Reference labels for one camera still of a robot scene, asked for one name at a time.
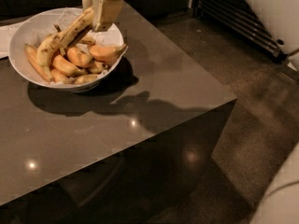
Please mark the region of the long spotted yellow banana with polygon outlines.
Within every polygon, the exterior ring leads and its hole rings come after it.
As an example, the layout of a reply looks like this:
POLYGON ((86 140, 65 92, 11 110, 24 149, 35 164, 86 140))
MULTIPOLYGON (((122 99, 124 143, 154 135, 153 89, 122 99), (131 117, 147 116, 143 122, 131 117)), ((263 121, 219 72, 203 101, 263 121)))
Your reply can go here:
POLYGON ((93 16, 93 8, 88 7, 64 30, 60 39, 63 48, 76 45, 92 29, 93 16))

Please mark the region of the orange banana with stem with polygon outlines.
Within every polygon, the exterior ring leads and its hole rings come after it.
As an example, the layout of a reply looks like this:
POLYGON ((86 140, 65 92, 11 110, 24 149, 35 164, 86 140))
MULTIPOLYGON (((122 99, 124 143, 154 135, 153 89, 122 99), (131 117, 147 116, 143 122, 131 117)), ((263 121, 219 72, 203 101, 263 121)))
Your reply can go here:
POLYGON ((88 47, 89 53, 95 60, 105 63, 114 63, 126 49, 126 44, 120 46, 100 46, 95 44, 88 47))

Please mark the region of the white ceramic bowl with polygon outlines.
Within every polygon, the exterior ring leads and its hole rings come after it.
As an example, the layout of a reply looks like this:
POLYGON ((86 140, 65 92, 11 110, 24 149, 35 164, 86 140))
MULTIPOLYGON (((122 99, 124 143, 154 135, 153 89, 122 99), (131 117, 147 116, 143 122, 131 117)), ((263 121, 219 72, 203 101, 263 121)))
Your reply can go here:
POLYGON ((108 77, 117 67, 122 56, 128 50, 124 45, 122 34, 118 27, 113 24, 106 32, 94 33, 90 31, 88 35, 95 39, 96 44, 104 48, 113 46, 123 46, 124 50, 113 60, 110 68, 103 71, 92 82, 85 84, 64 84, 63 82, 47 82, 45 81, 29 63, 26 58, 24 45, 30 44, 38 47, 44 38, 54 33, 53 24, 58 24, 62 30, 71 24, 80 14, 81 8, 66 7, 56 8, 34 15, 34 17, 24 21, 12 36, 8 48, 8 58, 12 67, 26 80, 50 89, 58 91, 84 92, 96 87, 105 77, 108 77))

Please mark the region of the large curved spotted banana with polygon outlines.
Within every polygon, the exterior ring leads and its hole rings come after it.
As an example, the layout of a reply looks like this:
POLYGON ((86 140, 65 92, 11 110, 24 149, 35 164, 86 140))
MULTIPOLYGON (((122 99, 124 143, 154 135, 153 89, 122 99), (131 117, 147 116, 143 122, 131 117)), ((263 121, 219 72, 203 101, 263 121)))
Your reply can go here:
POLYGON ((60 43, 60 38, 61 38, 61 33, 47 36, 39 45, 36 53, 37 63, 45 69, 46 73, 51 77, 51 81, 54 80, 54 75, 52 74, 52 71, 56 70, 52 66, 53 58, 56 55, 62 55, 65 59, 68 60, 66 54, 67 50, 72 47, 78 47, 78 46, 72 46, 65 49, 62 47, 60 43))

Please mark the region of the lower orange banana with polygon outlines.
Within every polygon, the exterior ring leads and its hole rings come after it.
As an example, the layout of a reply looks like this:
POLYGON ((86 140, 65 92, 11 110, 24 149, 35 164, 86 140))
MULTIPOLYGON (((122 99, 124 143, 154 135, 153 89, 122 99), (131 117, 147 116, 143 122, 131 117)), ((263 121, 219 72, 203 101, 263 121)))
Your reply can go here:
POLYGON ((65 59, 62 55, 56 55, 53 58, 52 66, 67 77, 77 77, 88 74, 86 69, 78 68, 76 65, 65 59))

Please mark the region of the small bottom yellow banana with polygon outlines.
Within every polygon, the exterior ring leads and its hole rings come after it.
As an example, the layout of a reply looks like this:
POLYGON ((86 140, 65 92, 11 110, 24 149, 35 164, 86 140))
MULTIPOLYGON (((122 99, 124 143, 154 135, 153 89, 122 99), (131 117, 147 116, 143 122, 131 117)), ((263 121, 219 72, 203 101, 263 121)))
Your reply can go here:
POLYGON ((78 77, 75 77, 75 84, 85 84, 85 83, 90 83, 93 82, 97 79, 96 74, 87 74, 87 75, 81 75, 78 77))

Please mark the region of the left edge orange banana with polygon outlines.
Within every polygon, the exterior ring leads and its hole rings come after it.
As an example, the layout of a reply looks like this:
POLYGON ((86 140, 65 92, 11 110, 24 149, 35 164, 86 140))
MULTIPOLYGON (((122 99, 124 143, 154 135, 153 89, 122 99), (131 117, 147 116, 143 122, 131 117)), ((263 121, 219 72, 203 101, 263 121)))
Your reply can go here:
POLYGON ((37 49, 32 45, 25 44, 24 45, 24 53, 25 53, 25 56, 26 56, 28 62, 35 69, 35 71, 39 74, 39 76, 42 77, 46 82, 50 83, 51 77, 46 73, 45 69, 37 63, 37 59, 36 59, 37 49))

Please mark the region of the white paper napkin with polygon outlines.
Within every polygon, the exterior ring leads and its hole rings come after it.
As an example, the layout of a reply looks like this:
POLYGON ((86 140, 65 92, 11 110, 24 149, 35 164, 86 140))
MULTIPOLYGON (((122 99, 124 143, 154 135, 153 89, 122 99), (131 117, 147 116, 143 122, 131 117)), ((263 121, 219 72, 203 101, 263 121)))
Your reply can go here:
POLYGON ((21 22, 0 27, 0 59, 8 56, 10 40, 21 26, 21 22))

